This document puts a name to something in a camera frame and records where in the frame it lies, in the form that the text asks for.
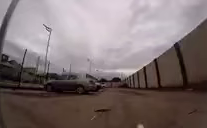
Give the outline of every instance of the silver car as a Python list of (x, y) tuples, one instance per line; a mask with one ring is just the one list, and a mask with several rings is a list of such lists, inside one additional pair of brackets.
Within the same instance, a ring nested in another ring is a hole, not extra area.
[(89, 78), (90, 75), (70, 73), (63, 80), (51, 80), (45, 84), (46, 91), (76, 91), (79, 94), (90, 91), (98, 91), (95, 79)]

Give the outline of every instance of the road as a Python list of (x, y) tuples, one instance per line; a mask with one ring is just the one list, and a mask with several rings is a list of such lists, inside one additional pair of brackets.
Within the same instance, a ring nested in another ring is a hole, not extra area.
[(8, 128), (207, 128), (207, 92), (114, 88), (77, 95), (2, 89), (1, 104)]

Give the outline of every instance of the sky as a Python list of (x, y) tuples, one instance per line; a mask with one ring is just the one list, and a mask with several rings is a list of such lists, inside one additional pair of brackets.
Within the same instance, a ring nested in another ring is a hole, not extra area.
[[(10, 0), (0, 0), (0, 24)], [(207, 0), (20, 0), (4, 53), (41, 68), (48, 32), (51, 72), (129, 75), (169, 49), (207, 18)]]

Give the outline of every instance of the fence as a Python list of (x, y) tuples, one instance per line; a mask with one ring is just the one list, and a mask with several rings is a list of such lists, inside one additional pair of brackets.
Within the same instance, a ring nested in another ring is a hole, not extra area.
[(125, 82), (130, 88), (206, 86), (207, 19)]

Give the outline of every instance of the lamp post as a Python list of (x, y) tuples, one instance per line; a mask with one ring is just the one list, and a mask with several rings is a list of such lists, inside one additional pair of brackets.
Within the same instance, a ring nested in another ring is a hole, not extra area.
[(89, 65), (89, 73), (91, 74), (91, 65), (92, 65), (92, 62), (91, 62), (91, 59), (87, 58), (87, 61), (90, 63)]
[(47, 42), (47, 47), (46, 47), (46, 53), (45, 53), (45, 68), (44, 68), (44, 74), (45, 74), (46, 73), (46, 67), (47, 67), (48, 52), (49, 52), (49, 41), (50, 41), (50, 37), (51, 37), (51, 34), (52, 34), (52, 28), (48, 27), (45, 24), (43, 24), (43, 26), (45, 27), (46, 31), (49, 32), (48, 42)]

